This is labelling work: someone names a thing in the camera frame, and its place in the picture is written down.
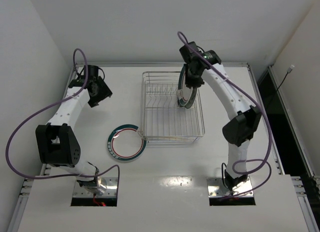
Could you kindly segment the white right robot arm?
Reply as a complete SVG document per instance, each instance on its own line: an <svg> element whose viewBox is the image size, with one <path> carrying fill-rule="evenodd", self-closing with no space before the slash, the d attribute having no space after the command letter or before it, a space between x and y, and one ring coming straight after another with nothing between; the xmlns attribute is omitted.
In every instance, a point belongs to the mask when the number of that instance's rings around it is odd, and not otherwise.
<svg viewBox="0 0 320 232"><path fill-rule="evenodd" d="M221 59L213 51L196 55L195 42L179 50L184 65L178 82L178 104L190 108L198 88L208 84L227 112L229 122L222 128L228 142L228 161L224 173L224 185L232 190L247 179L246 159L250 140L256 132L261 112L230 85Z"/></svg>

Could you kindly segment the metal base plate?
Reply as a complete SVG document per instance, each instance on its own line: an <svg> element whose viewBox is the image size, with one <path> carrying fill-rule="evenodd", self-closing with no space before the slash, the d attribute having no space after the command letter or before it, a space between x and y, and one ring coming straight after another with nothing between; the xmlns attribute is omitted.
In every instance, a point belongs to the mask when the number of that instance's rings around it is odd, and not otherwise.
<svg viewBox="0 0 320 232"><path fill-rule="evenodd" d="M254 192L252 190L253 186L250 177L246 181L234 186L232 190L229 190L223 185L221 177L208 177L206 180L209 198L221 198L231 195L245 198L254 197Z"/></svg>
<svg viewBox="0 0 320 232"><path fill-rule="evenodd" d="M76 181L73 198L117 198L118 179L116 177L98 177L92 181Z"/></svg>

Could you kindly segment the white grey patterned plate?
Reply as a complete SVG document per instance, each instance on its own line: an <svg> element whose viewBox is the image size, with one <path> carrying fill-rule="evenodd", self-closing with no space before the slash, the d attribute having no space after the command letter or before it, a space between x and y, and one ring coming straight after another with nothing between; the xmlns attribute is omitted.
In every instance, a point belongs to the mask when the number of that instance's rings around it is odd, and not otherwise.
<svg viewBox="0 0 320 232"><path fill-rule="evenodd" d="M190 98L189 98L188 102L185 104L185 108L189 109L193 106L195 99L196 99L196 96L197 96L197 91L198 91L197 88L192 89Z"/></svg>

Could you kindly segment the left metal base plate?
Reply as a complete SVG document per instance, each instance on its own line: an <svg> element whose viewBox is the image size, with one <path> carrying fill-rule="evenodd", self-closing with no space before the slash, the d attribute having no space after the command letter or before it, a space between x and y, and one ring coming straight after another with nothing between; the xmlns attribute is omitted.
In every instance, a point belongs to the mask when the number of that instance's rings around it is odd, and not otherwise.
<svg viewBox="0 0 320 232"><path fill-rule="evenodd" d="M76 181L73 198L117 198L118 179L116 177L98 177L92 181Z"/></svg>

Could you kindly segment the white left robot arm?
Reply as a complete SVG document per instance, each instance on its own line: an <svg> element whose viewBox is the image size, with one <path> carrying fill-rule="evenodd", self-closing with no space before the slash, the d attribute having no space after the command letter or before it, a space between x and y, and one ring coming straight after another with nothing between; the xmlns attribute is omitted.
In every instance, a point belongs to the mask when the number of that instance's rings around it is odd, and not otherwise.
<svg viewBox="0 0 320 232"><path fill-rule="evenodd" d="M112 96L112 91L100 76L102 69L95 65L84 67L83 74L71 80L66 101L62 102L54 116L35 130L39 158L43 164L59 167L75 174L79 185L88 191L100 188L99 169L81 156L81 147L73 131L85 105L98 106Z"/></svg>

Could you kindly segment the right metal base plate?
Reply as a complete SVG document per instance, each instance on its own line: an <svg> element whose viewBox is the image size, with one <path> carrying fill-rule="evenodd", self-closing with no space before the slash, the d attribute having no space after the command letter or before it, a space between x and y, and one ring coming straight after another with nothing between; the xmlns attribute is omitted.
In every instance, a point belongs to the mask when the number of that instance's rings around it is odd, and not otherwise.
<svg viewBox="0 0 320 232"><path fill-rule="evenodd" d="M246 181L234 186L232 190L229 190L223 185L221 177L208 177L206 180L209 198L221 198L231 195L245 198L254 197L254 192L252 190L253 186L250 177Z"/></svg>

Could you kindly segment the green red rimmed plate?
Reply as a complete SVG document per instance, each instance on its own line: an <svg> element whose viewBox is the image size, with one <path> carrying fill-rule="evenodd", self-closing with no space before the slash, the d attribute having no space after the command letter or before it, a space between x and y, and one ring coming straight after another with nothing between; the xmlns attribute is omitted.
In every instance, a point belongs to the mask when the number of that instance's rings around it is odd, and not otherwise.
<svg viewBox="0 0 320 232"><path fill-rule="evenodd" d="M142 155L147 142L139 135L139 127L124 124L109 135L106 149L109 155L120 162L130 162Z"/></svg>
<svg viewBox="0 0 320 232"><path fill-rule="evenodd" d="M179 75L179 80L178 80L177 103L180 107L185 107L185 104L188 102L193 89L193 88L188 88L185 85L185 79L186 79L186 64L183 65Z"/></svg>

